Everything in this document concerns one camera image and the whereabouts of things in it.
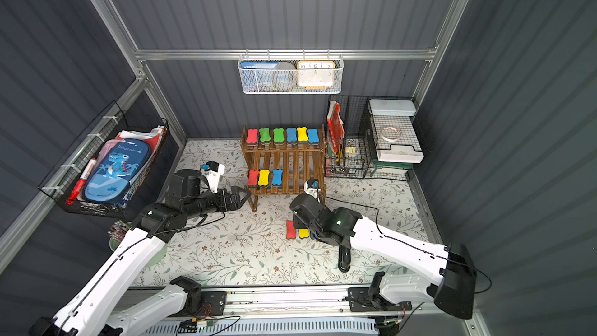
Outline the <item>red eraser top row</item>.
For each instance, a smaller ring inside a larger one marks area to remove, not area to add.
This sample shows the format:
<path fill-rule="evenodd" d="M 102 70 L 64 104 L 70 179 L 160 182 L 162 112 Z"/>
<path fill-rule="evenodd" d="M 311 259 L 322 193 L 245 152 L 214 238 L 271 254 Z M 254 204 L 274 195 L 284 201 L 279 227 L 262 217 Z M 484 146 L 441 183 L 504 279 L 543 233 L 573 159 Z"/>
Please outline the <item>red eraser top row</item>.
<path fill-rule="evenodd" d="M 256 146 L 259 142 L 259 130 L 258 129 L 248 129 L 247 136 L 245 143 L 248 146 Z"/>

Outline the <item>yellow eraser bottom row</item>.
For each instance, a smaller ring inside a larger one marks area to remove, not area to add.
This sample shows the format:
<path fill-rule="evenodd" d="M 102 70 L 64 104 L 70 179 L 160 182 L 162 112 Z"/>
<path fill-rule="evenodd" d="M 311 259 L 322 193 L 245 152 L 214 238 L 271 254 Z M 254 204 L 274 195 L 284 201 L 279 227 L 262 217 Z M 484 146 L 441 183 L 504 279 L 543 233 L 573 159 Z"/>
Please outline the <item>yellow eraser bottom row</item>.
<path fill-rule="evenodd" d="M 269 177 L 270 177 L 270 171 L 261 170 L 259 172 L 257 185 L 259 187 L 267 187 L 269 185 Z"/>
<path fill-rule="evenodd" d="M 310 237 L 309 230 L 307 229 L 298 229 L 298 236 L 300 239 L 306 239 Z"/>

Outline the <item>light blue eraser top row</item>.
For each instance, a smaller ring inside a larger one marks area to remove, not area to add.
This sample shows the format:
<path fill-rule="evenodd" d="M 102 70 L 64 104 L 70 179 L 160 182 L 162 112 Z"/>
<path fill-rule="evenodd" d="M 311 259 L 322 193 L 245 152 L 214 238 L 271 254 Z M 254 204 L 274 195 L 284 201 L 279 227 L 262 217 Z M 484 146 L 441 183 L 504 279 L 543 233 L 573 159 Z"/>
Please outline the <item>light blue eraser top row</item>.
<path fill-rule="evenodd" d="M 286 129 L 286 142 L 289 145 L 295 145 L 298 143 L 298 131 L 297 128 Z"/>

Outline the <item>green eraser top row left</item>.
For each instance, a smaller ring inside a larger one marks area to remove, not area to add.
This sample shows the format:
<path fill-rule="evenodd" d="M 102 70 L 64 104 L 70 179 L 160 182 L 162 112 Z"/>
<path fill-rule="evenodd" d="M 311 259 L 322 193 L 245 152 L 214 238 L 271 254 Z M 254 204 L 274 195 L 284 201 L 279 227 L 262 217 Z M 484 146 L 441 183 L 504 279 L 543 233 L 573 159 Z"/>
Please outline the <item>green eraser top row left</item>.
<path fill-rule="evenodd" d="M 259 142 L 261 144 L 269 144 L 271 143 L 271 131 L 269 128 L 259 128 Z"/>

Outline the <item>light blue eraser bottom row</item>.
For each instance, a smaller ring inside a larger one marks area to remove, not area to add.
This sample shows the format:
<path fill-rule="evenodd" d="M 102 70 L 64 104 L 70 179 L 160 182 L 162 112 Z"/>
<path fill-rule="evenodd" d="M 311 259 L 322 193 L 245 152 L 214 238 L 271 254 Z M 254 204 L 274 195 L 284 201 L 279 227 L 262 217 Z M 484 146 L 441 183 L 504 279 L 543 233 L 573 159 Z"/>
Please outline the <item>light blue eraser bottom row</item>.
<path fill-rule="evenodd" d="M 281 187 L 283 183 L 283 170 L 276 169 L 272 171 L 271 185 L 273 187 Z"/>

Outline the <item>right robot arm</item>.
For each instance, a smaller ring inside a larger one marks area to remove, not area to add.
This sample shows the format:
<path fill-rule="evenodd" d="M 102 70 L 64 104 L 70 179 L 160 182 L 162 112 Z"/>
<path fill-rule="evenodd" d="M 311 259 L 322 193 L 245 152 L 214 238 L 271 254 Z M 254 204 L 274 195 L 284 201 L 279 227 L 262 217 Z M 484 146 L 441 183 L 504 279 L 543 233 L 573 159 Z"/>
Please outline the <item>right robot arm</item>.
<path fill-rule="evenodd" d="M 306 193 L 292 201 L 290 210 L 325 244 L 371 252 L 414 273 L 412 278 L 400 279 L 376 272 L 365 304 L 387 311 L 404 302 L 432 302 L 446 314 L 463 320 L 472 318 L 478 271 L 463 244 L 446 247 L 417 240 L 349 208 L 329 210 Z"/>

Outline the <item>yellow eraser top row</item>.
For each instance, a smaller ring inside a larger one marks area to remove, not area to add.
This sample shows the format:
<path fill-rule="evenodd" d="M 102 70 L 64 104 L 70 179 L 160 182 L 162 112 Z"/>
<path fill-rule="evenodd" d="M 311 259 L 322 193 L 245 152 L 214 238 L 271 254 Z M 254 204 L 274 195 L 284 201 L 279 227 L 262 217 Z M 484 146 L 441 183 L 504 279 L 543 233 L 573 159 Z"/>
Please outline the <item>yellow eraser top row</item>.
<path fill-rule="evenodd" d="M 298 127 L 296 130 L 297 130 L 298 142 L 308 142 L 309 141 L 307 127 Z"/>

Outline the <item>green eraser row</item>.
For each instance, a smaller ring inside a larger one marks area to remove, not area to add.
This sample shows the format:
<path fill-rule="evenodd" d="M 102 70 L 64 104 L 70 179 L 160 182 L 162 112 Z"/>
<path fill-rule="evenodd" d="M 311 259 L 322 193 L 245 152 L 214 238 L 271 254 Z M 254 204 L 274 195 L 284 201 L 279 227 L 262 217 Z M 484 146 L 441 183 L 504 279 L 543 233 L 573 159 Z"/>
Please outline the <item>green eraser row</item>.
<path fill-rule="evenodd" d="M 273 130 L 273 142 L 275 145 L 282 145 L 285 143 L 285 130 L 283 128 L 275 128 Z"/>
<path fill-rule="evenodd" d="M 269 144 L 271 143 L 271 131 L 269 128 L 259 128 L 259 142 L 261 144 Z"/>

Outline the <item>yellow eraser row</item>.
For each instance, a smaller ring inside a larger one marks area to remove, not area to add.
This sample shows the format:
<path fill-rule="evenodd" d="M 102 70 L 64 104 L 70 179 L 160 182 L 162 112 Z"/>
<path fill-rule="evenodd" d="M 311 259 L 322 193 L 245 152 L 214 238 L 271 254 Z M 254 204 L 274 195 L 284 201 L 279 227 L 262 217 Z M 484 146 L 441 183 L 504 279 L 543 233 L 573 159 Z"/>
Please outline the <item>yellow eraser row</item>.
<path fill-rule="evenodd" d="M 309 141 L 307 127 L 298 127 L 296 130 L 297 130 L 298 142 L 308 142 Z"/>
<path fill-rule="evenodd" d="M 298 229 L 298 236 L 300 239 L 306 239 L 310 237 L 309 230 L 307 229 Z"/>
<path fill-rule="evenodd" d="M 257 185 L 259 187 L 267 187 L 269 185 L 269 177 L 270 177 L 270 171 L 261 170 L 259 172 Z"/>

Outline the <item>light blue eraser row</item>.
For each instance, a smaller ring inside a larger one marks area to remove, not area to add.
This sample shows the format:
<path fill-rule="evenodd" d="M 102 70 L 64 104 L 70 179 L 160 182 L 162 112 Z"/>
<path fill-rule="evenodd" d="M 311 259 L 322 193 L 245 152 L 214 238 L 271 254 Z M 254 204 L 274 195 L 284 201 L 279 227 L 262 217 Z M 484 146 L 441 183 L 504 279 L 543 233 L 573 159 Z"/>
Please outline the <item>light blue eraser row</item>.
<path fill-rule="evenodd" d="M 273 187 L 281 187 L 283 183 L 283 170 L 276 169 L 272 171 L 271 185 Z"/>
<path fill-rule="evenodd" d="M 286 129 L 286 142 L 289 145 L 295 145 L 298 143 L 298 131 L 297 128 Z"/>

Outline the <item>wooden two-tier shelf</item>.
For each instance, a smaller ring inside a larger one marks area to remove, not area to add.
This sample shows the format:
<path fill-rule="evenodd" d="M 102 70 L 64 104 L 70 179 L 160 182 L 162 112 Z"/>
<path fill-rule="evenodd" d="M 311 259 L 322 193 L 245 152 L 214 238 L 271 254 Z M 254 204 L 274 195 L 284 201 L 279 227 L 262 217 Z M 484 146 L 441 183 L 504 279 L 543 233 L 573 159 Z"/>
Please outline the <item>wooden two-tier shelf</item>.
<path fill-rule="evenodd" d="M 270 171 L 267 187 L 248 187 L 247 183 L 245 184 L 245 188 L 252 193 L 249 204 L 253 211 L 257 210 L 259 197 L 300 194 L 304 191 L 304 184 L 312 178 L 320 182 L 320 201 L 325 201 L 326 139 L 323 128 L 317 129 L 320 143 L 316 146 L 311 146 L 308 142 L 298 142 L 295 145 L 285 142 L 275 145 L 273 140 L 266 145 L 258 142 L 256 146 L 248 146 L 245 143 L 247 130 L 248 128 L 243 128 L 240 141 L 247 164 L 247 180 L 250 170 Z M 276 169 L 283 170 L 283 183 L 280 188 L 271 185 L 272 171 Z"/>

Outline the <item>red package in organizer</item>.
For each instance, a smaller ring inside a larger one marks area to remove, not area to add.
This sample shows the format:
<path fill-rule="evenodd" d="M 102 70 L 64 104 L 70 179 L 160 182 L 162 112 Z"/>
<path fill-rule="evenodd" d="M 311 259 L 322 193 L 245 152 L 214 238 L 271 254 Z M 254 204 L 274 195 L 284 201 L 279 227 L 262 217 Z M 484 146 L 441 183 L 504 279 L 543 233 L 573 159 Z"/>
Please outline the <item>red package in organizer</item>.
<path fill-rule="evenodd" d="M 340 144 L 345 136 L 345 131 L 344 123 L 340 117 L 340 104 L 335 100 L 331 100 L 329 102 L 326 122 L 328 125 L 328 132 L 330 134 L 331 148 L 335 154 L 338 154 L 340 150 Z"/>

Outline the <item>red eraser row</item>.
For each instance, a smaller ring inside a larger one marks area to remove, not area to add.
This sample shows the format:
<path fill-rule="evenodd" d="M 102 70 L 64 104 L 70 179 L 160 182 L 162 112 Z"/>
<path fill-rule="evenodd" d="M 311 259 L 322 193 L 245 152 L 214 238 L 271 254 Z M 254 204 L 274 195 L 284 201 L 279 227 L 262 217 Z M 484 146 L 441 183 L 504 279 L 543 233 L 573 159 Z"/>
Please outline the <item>red eraser row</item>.
<path fill-rule="evenodd" d="M 258 129 L 248 129 L 247 136 L 245 143 L 248 146 L 256 146 L 259 142 L 259 130 Z"/>
<path fill-rule="evenodd" d="M 259 170 L 250 170 L 249 175 L 248 175 L 248 180 L 247 180 L 247 186 L 248 187 L 257 187 L 259 176 L 260 176 Z"/>
<path fill-rule="evenodd" d="M 292 220 L 287 220 L 286 223 L 286 239 L 287 240 L 294 240 L 296 238 L 296 228 Z"/>

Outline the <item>red eraser bottom row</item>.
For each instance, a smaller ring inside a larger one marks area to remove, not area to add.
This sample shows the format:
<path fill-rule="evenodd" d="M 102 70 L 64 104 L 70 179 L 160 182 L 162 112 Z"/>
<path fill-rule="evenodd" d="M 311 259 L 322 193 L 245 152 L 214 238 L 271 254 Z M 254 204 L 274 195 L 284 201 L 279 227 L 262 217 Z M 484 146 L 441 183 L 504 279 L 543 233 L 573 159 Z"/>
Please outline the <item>red eraser bottom row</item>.
<path fill-rule="evenodd" d="M 248 187 L 257 187 L 259 176 L 260 176 L 259 170 L 250 170 L 249 175 L 248 175 L 248 180 L 247 180 L 247 186 Z"/>
<path fill-rule="evenodd" d="M 286 239 L 287 240 L 294 240 L 296 238 L 296 228 L 292 220 L 287 220 L 286 223 Z"/>

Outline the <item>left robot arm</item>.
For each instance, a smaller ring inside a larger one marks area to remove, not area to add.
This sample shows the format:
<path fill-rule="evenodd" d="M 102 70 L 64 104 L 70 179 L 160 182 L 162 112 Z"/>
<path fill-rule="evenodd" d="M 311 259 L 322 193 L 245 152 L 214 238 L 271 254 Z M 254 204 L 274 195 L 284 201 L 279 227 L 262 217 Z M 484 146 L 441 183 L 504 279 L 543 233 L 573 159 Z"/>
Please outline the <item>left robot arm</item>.
<path fill-rule="evenodd" d="M 180 170 L 170 179 L 162 202 L 147 205 L 134 219 L 119 247 L 83 289 L 53 317 L 41 317 L 30 335 L 138 335 L 173 314 L 196 316 L 209 309 L 201 285 L 179 276 L 157 294 L 123 314 L 113 312 L 130 284 L 147 263 L 177 234 L 209 224 L 212 212 L 236 211 L 250 199 L 238 186 L 220 188 L 222 170 Z"/>

